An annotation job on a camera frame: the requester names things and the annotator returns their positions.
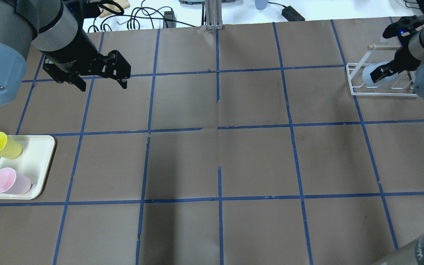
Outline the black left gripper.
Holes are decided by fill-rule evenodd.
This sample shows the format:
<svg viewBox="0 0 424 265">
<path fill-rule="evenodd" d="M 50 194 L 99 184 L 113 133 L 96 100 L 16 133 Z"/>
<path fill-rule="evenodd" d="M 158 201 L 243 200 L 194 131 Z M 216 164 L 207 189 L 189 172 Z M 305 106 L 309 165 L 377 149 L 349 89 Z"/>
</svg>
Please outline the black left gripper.
<svg viewBox="0 0 424 265">
<path fill-rule="evenodd" d="M 81 77 L 96 75 L 116 80 L 122 89 L 127 89 L 131 77 L 129 62 L 119 50 L 101 54 L 89 37 L 76 37 L 62 49 L 42 53 L 45 56 L 42 68 L 58 83 L 67 82 L 85 92 L 86 82 Z"/>
</svg>

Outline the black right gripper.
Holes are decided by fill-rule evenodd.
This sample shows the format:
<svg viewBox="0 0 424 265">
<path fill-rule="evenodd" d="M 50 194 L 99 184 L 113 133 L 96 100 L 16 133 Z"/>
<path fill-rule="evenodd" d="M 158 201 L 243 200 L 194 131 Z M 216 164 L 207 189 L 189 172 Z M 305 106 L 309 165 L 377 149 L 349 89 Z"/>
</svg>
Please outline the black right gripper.
<svg viewBox="0 0 424 265">
<path fill-rule="evenodd" d="M 400 47 L 394 56 L 394 60 L 377 67 L 370 73 L 370 79 L 373 83 L 377 83 L 391 74 L 403 71 L 415 71 L 420 65 L 420 60 L 415 58 L 407 46 Z"/>
</svg>

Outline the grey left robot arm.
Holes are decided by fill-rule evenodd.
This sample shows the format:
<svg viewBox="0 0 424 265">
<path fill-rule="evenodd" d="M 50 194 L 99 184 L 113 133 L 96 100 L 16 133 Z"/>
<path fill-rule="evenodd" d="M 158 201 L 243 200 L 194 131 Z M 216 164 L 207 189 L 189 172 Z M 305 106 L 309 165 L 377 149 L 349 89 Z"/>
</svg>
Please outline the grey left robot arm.
<svg viewBox="0 0 424 265">
<path fill-rule="evenodd" d="M 102 55 L 83 29 L 84 19 L 101 10 L 124 14 L 113 0 L 0 0 L 0 106 L 16 98 L 31 46 L 44 55 L 42 68 L 57 83 L 84 92 L 82 77 L 95 75 L 126 89 L 131 65 L 117 50 Z"/>
</svg>

